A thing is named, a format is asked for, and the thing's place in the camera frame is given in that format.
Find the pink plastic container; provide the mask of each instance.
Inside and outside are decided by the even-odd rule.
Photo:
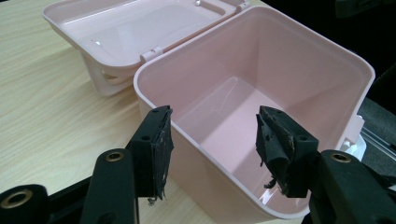
[[[138,69],[141,113],[170,105],[170,175],[218,223],[298,218],[308,199],[265,189],[255,150],[260,105],[284,110],[319,150],[356,142],[374,79],[362,58],[269,7],[251,7]]]

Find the wooden table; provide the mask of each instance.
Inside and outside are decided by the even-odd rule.
[[[39,184],[51,195],[75,184],[141,121],[133,87],[110,97],[93,89],[79,52],[41,16],[52,2],[0,3],[0,192]],[[151,207],[140,200],[141,223],[214,223],[171,177],[165,192]]]

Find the hinge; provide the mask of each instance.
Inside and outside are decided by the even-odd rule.
[[[240,5],[238,5],[238,6],[236,7],[235,12],[236,12],[236,13],[239,13],[239,12],[241,12],[241,11],[247,9],[248,7],[250,7],[250,3],[249,3],[248,1],[245,1],[244,3],[242,3],[242,4],[240,4]]]
[[[142,63],[147,63],[162,54],[163,54],[163,49],[158,47],[158,48],[152,49],[152,50],[140,55],[140,61]]]

